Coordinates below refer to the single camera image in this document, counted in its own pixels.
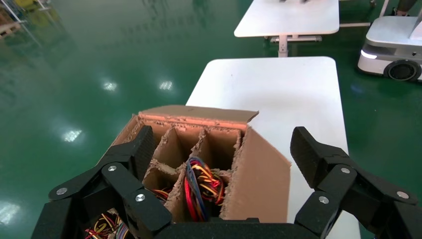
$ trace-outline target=wooden pallet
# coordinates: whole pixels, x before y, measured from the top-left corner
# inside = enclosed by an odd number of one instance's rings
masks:
[[[0,26],[0,39],[14,33],[15,31],[20,29],[19,23],[10,23]]]

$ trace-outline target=black wheel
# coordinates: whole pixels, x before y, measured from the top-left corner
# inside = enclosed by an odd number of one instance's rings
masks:
[[[421,66],[410,60],[394,61],[384,69],[384,76],[396,81],[417,81],[421,73]]]

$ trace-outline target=cardboard box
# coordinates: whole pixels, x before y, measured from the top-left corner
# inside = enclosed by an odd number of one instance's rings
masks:
[[[198,156],[227,184],[221,211],[213,216],[285,223],[291,164],[247,124],[257,114],[176,105],[152,108],[134,115],[113,145],[131,141],[144,125],[152,127],[156,149],[143,183],[148,189],[172,187],[164,206],[174,222],[192,220],[183,180],[186,161]]]

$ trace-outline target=person's leg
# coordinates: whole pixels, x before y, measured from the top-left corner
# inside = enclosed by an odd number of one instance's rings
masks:
[[[415,5],[417,0],[399,0],[399,5],[395,11],[396,16],[407,16],[408,11]]]

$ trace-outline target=blue wire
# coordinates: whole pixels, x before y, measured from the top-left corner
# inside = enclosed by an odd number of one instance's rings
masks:
[[[194,170],[193,170],[193,168],[191,166],[191,160],[197,160],[197,161],[199,161],[202,167],[205,164],[202,161],[202,159],[200,159],[198,157],[190,157],[188,159],[187,175],[188,175],[188,181],[190,182],[189,185],[194,190],[194,194],[195,194],[195,196],[196,196],[196,198],[198,200],[198,203],[199,203],[199,206],[200,206],[200,209],[201,209],[201,213],[202,213],[203,219],[206,221],[206,220],[208,220],[208,213],[207,213],[207,210],[205,208],[204,201],[202,200],[202,197],[201,197],[201,191],[199,190],[199,186],[198,186],[198,182],[197,182],[197,179],[196,179]]]

